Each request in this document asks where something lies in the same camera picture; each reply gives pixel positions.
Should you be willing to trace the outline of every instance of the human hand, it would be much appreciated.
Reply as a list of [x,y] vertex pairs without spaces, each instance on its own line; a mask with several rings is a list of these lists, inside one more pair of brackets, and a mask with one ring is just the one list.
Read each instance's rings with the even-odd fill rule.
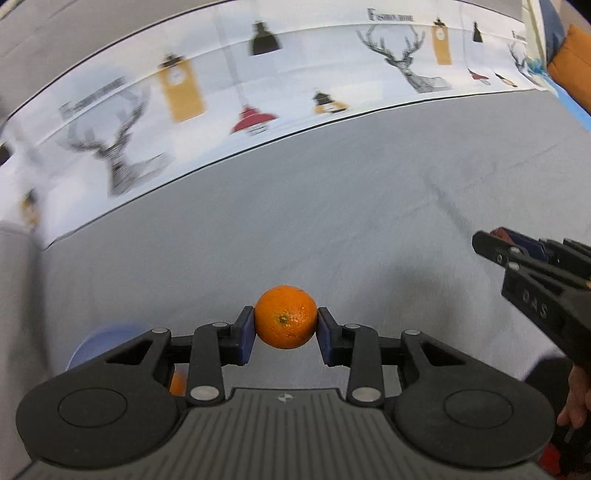
[[561,426],[570,423],[579,429],[587,420],[587,410],[591,410],[591,378],[585,370],[574,365],[569,375],[569,396],[556,423]]

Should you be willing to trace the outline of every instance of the blue bowl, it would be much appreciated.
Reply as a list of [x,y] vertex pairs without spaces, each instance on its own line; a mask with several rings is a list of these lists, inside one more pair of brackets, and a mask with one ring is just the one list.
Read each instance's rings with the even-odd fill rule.
[[77,367],[122,343],[129,342],[132,338],[141,335],[145,331],[146,328],[140,325],[111,325],[91,333],[78,345],[68,362],[66,370]]

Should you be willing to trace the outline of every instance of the red pendant lamp illustration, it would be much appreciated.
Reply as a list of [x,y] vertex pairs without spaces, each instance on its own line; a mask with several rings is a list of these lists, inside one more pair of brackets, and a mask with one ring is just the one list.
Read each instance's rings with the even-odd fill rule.
[[250,103],[247,101],[246,95],[244,94],[244,90],[242,88],[242,83],[240,81],[240,78],[238,77],[236,63],[234,62],[232,52],[228,47],[228,41],[226,39],[222,23],[217,14],[217,7],[214,7],[214,9],[214,20],[216,24],[217,34],[222,45],[222,51],[226,57],[228,70],[230,71],[230,75],[232,76],[234,87],[236,87],[238,98],[240,99],[240,102],[242,104],[242,112],[240,112],[238,123],[234,125],[230,134],[234,134],[236,132],[241,131],[246,131],[251,135],[259,134],[267,130],[268,123],[277,119],[277,116],[273,113],[261,112],[258,108],[251,106]]
[[267,129],[267,123],[276,118],[272,113],[261,113],[258,108],[245,105],[240,112],[240,121],[232,128],[232,133],[246,130],[251,135],[259,134]]
[[490,85],[491,84],[489,82],[489,78],[488,77],[485,77],[484,75],[480,75],[479,73],[473,72],[470,69],[468,69],[468,71],[470,72],[470,75],[472,75],[472,78],[474,80],[480,80],[485,85]]

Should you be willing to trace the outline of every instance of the orange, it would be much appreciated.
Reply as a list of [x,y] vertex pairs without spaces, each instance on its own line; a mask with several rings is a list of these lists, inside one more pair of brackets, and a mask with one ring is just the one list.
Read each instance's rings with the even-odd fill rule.
[[304,290],[279,285],[255,305],[256,334],[276,348],[297,348],[314,335],[316,316],[316,303]]
[[184,397],[185,388],[187,385],[187,378],[181,370],[177,370],[173,374],[173,380],[170,382],[170,393],[179,397]]

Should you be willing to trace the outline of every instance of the blue object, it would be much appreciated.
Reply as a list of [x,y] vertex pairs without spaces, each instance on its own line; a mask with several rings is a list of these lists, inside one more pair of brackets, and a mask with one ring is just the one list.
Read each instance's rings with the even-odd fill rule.
[[591,115],[587,113],[587,110],[575,102],[566,90],[550,78],[550,75],[545,73],[544,78],[550,85],[552,85],[552,87],[554,87],[556,93],[558,93],[558,100],[560,100],[571,115],[573,115],[573,117],[575,117],[585,129],[591,132]]
[[564,27],[550,0],[540,0],[540,10],[542,10],[546,36],[546,61],[550,63],[564,42]]
[[78,345],[68,362],[66,370],[71,370],[102,353],[108,352],[144,332],[145,328],[139,325],[111,325],[91,333]]
[[503,228],[503,230],[511,237],[511,240],[513,240],[516,245],[525,248],[531,258],[535,258],[542,262],[548,262],[548,255],[544,250],[542,242],[523,235],[522,233],[509,230],[508,228]]
[[242,326],[242,338],[240,339],[240,358],[238,359],[238,365],[246,365],[249,358],[251,357],[252,346],[255,343],[256,331],[255,331],[255,316],[254,314],[249,315],[248,319]]
[[318,313],[318,325],[316,327],[316,338],[318,340],[318,347],[320,347],[320,354],[325,365],[330,366],[332,349],[330,347],[330,328],[326,324],[324,317]]

